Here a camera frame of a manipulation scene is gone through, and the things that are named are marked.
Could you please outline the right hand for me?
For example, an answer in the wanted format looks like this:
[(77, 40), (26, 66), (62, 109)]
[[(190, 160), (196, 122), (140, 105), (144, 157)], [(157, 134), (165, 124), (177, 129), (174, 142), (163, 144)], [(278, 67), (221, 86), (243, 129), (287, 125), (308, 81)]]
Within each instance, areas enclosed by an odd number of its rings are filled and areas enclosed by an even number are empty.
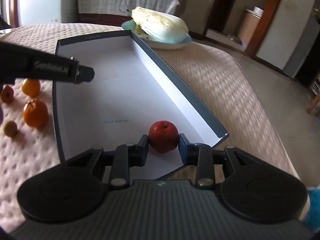
[(306, 217), (302, 220), (307, 228), (314, 232), (319, 232), (320, 228), (320, 189), (318, 187), (308, 188), (310, 198), (310, 208)]

